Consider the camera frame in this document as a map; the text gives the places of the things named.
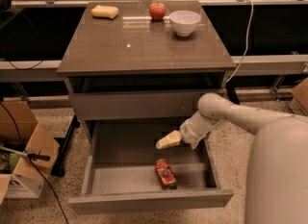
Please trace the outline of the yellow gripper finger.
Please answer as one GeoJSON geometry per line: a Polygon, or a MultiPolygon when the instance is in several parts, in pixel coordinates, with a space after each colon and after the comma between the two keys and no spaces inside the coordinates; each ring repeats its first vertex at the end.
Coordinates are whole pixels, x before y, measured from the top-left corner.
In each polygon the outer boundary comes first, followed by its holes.
{"type": "Polygon", "coordinates": [[[180,144],[182,139],[181,133],[179,131],[172,131],[171,133],[167,134],[165,137],[159,139],[156,142],[157,149],[165,149],[168,147],[174,147],[180,144]]]}

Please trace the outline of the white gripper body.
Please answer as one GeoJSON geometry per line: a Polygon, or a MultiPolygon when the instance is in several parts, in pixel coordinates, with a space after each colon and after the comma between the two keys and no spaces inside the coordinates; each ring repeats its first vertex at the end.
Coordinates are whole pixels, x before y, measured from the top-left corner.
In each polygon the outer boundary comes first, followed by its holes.
{"type": "Polygon", "coordinates": [[[194,150],[201,140],[223,122],[222,118],[216,117],[212,113],[198,111],[185,120],[180,126],[179,132],[182,140],[194,150]]]}

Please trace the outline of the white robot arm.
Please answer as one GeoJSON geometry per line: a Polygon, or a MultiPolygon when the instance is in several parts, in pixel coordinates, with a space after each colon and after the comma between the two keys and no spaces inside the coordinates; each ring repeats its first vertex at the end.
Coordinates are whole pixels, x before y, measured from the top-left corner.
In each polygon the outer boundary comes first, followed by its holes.
{"type": "Polygon", "coordinates": [[[206,93],[197,112],[156,143],[201,139],[228,121],[254,135],[246,176],[244,224],[308,224],[308,117],[236,105],[206,93]]]}

